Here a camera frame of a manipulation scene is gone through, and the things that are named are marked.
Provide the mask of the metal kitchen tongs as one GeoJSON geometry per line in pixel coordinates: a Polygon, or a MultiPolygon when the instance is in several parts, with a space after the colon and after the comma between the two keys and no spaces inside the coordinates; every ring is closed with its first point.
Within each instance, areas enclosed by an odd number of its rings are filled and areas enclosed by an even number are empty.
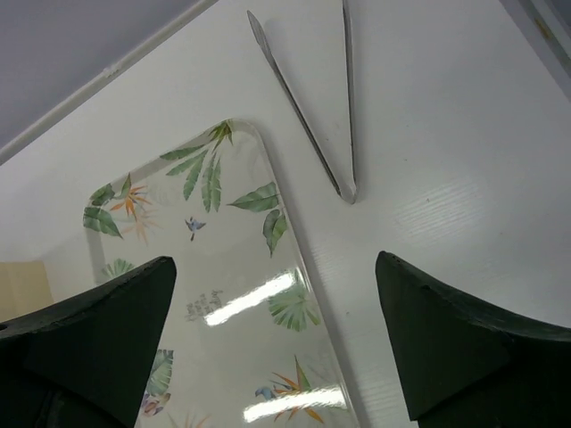
{"type": "Polygon", "coordinates": [[[327,178],[334,187],[337,195],[347,204],[353,205],[358,200],[360,185],[358,179],[358,162],[356,159],[354,117],[354,69],[352,46],[352,17],[347,1],[340,3],[342,17],[342,62],[343,62],[343,118],[338,118],[334,124],[323,128],[311,123],[316,118],[308,114],[299,102],[299,98],[280,69],[279,63],[272,53],[270,42],[262,24],[250,10],[246,12],[253,37],[262,55],[271,69],[277,83],[282,89],[286,100],[297,117],[311,147],[317,154],[327,178]]]}

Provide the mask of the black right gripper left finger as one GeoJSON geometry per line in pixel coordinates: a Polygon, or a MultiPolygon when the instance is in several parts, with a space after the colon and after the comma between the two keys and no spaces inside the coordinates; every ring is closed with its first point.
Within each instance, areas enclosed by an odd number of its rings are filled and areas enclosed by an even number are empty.
{"type": "Polygon", "coordinates": [[[177,278],[158,257],[1,324],[3,427],[132,427],[177,278]]]}

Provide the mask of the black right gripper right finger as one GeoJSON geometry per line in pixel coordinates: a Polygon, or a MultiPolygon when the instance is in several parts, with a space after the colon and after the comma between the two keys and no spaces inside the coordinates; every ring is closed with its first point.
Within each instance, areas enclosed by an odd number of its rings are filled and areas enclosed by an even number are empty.
{"type": "Polygon", "coordinates": [[[570,330],[508,311],[382,251],[377,289],[421,427],[568,427],[570,330]]]}

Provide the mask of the beige paper bag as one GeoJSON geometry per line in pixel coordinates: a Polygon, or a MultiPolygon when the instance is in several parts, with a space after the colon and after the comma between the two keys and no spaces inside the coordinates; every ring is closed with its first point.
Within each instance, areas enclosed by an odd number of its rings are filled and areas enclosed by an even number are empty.
{"type": "Polygon", "coordinates": [[[42,261],[1,263],[1,320],[43,309],[54,303],[42,261]]]}

